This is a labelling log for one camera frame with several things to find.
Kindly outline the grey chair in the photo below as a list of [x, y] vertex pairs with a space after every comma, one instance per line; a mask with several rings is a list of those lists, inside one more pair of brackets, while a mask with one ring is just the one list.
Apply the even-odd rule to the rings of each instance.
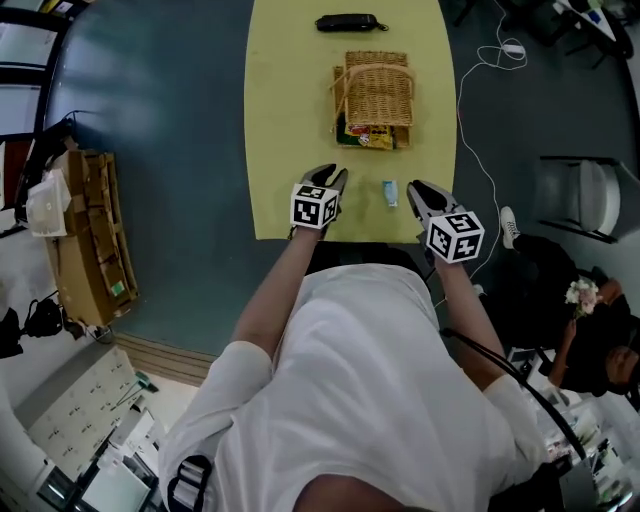
[[615, 158], [541, 156], [534, 203], [540, 224], [606, 244], [640, 232], [640, 176]]

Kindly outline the green yellow snack packet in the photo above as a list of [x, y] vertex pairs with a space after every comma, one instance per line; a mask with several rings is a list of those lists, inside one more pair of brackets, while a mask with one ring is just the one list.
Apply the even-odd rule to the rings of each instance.
[[367, 139], [346, 135], [346, 125], [339, 127], [336, 132], [336, 141], [341, 146], [360, 147], [365, 149], [386, 151], [393, 150], [395, 147], [393, 130], [388, 125], [369, 125], [370, 133]]

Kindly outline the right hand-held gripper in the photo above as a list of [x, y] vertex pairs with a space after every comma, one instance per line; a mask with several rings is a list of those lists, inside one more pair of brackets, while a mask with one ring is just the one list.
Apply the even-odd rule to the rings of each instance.
[[477, 215], [464, 211], [449, 191], [430, 182], [411, 181], [407, 198], [414, 216], [425, 220], [421, 241], [435, 256], [447, 263], [462, 263], [479, 256], [485, 229]]

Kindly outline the wicker basket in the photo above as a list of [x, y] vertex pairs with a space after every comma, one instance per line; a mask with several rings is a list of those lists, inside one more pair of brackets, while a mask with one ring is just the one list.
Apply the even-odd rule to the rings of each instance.
[[414, 88], [415, 73], [406, 53], [347, 51], [343, 64], [333, 68], [330, 86], [335, 141], [337, 129], [346, 124], [388, 125], [394, 134], [393, 150], [408, 148], [414, 125]]

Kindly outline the black grey device pack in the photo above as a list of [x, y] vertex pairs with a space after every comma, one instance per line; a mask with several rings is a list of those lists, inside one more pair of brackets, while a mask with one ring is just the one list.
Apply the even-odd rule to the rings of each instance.
[[594, 512], [598, 491], [587, 459], [567, 457], [540, 466], [520, 490], [524, 512]]

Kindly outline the wooden slat ramp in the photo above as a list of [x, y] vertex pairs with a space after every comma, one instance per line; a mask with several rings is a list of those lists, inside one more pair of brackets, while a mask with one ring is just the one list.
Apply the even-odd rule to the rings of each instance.
[[114, 340], [136, 370], [194, 387], [203, 383], [216, 359], [123, 333], [115, 333]]

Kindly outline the white flower bouquet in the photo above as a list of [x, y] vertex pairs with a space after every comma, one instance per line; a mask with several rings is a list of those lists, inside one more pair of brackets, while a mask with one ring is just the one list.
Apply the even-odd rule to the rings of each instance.
[[573, 281], [565, 293], [565, 303], [572, 308], [572, 318], [591, 315], [601, 300], [599, 287], [591, 280]]

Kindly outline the white square box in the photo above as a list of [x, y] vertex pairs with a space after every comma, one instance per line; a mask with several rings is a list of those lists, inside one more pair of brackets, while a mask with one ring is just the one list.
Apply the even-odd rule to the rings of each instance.
[[65, 212], [71, 195], [60, 168], [48, 171], [43, 180], [28, 190], [26, 216], [28, 228], [35, 237], [67, 235]]

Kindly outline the black bag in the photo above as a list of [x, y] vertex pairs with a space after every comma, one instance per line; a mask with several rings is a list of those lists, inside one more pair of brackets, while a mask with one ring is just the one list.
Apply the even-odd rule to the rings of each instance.
[[28, 191], [39, 184], [48, 165], [68, 150], [74, 143], [75, 122], [65, 117], [38, 135], [31, 144], [21, 172], [14, 203], [14, 218], [18, 225], [27, 224], [26, 202]]

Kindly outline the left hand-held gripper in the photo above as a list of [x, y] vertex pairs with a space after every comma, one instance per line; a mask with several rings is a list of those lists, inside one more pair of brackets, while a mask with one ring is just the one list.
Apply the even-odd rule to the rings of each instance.
[[293, 227], [325, 229], [341, 212], [340, 200], [348, 181], [346, 168], [323, 164], [306, 172], [293, 187], [290, 224]]

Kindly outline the long brown cardboard box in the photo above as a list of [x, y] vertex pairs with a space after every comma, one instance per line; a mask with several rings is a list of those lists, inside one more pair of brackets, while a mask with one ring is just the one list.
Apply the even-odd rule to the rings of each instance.
[[51, 165], [70, 192], [66, 234], [45, 239], [59, 298], [68, 317], [108, 326], [126, 314], [139, 291], [120, 208], [115, 157], [68, 150]]

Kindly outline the white storage shelf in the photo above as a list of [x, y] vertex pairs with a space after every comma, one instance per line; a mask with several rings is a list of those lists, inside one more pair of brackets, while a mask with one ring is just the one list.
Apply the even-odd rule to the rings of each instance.
[[533, 350], [511, 348], [508, 361], [553, 405], [583, 446], [602, 512], [640, 512], [640, 412], [625, 396], [594, 397], [553, 386]]

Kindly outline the person's left forearm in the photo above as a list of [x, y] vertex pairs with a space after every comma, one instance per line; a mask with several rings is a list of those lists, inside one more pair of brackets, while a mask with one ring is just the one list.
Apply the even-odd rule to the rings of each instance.
[[292, 239], [242, 311], [233, 341], [246, 341], [273, 358], [301, 284], [321, 238], [316, 229], [298, 227]]

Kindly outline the black headset gear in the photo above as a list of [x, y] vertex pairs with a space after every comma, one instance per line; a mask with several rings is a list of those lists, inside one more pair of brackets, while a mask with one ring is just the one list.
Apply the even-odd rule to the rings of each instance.
[[62, 330], [62, 315], [59, 305], [50, 297], [41, 301], [32, 300], [27, 316], [20, 323], [17, 312], [9, 308], [0, 320], [0, 359], [23, 353], [22, 337], [50, 337]]

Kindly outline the white dotted board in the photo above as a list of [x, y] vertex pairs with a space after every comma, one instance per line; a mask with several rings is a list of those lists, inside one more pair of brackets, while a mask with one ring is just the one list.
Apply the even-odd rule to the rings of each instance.
[[52, 374], [16, 416], [31, 440], [75, 481], [140, 391], [123, 350], [92, 346]]

